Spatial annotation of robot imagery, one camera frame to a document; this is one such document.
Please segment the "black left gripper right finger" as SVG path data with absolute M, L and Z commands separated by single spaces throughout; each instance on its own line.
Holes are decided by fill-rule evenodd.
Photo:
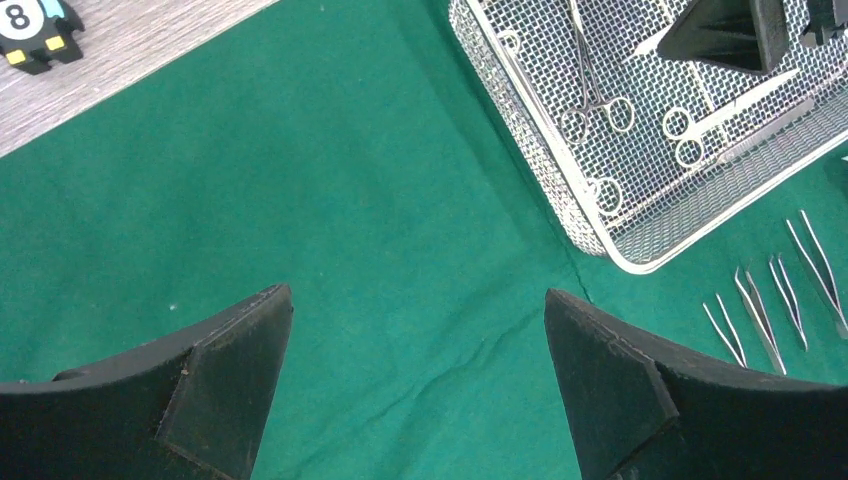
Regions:
M 730 364 L 551 289 L 544 324 L 585 479 L 843 479 L 847 390 Z

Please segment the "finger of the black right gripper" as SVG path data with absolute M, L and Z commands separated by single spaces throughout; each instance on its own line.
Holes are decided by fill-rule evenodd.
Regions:
M 660 40 L 657 54 L 664 60 L 767 75 L 788 49 L 783 1 L 698 0 L 678 15 Z
M 806 0 L 809 22 L 800 35 L 801 45 L 817 48 L 847 31 L 847 0 Z

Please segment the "steel surgical forceps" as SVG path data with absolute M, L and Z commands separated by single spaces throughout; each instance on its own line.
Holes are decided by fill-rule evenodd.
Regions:
M 702 308 L 713 328 L 716 332 L 725 348 L 729 351 L 733 360 L 737 365 L 742 368 L 748 367 L 747 355 L 745 353 L 743 344 L 738 335 L 738 332 L 735 328 L 735 325 L 732 319 L 729 316 L 726 305 L 723 301 L 723 298 L 719 293 L 714 294 L 717 306 L 719 308 L 719 313 L 721 314 L 721 318 L 724 326 L 720 325 L 720 322 L 716 320 L 716 316 L 711 311 L 709 305 L 706 302 L 702 303 Z

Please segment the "steel needle holder clamp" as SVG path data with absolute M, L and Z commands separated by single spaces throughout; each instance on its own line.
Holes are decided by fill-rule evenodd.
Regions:
M 796 331 L 801 348 L 804 352 L 808 352 L 809 342 L 801 317 L 800 303 L 798 301 L 795 289 L 789 277 L 788 270 L 786 269 L 785 264 L 783 262 L 782 256 L 780 254 L 770 256 L 768 260 L 768 265 L 773 281 L 777 287 L 777 291 L 783 300 L 789 321 L 792 323 Z

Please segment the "metal mesh instrument tray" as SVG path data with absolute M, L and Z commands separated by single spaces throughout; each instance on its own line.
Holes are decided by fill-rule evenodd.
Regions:
M 847 31 L 801 45 L 806 1 L 783 1 L 789 49 L 767 75 L 664 60 L 684 1 L 453 1 L 450 25 L 561 228 L 580 250 L 651 273 L 847 139 Z M 662 118 L 698 121 L 787 72 L 801 73 L 674 159 Z M 804 100 L 815 106 L 730 163 L 718 156 Z

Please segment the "green surgical drape cloth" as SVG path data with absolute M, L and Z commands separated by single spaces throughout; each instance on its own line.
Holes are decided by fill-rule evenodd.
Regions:
M 1 377 L 45 381 L 276 283 L 294 320 L 257 479 L 576 479 L 543 323 L 559 288 L 721 359 L 719 293 L 789 373 L 847 344 L 785 220 L 847 283 L 840 148 L 645 276 L 575 248 L 456 44 L 442 1 L 284 1 L 1 162 Z M 800 303 L 801 348 L 768 260 Z

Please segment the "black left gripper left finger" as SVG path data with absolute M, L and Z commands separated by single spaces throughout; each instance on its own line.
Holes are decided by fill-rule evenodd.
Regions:
M 294 308 L 270 286 L 48 382 L 1 386 L 5 479 L 247 479 Z

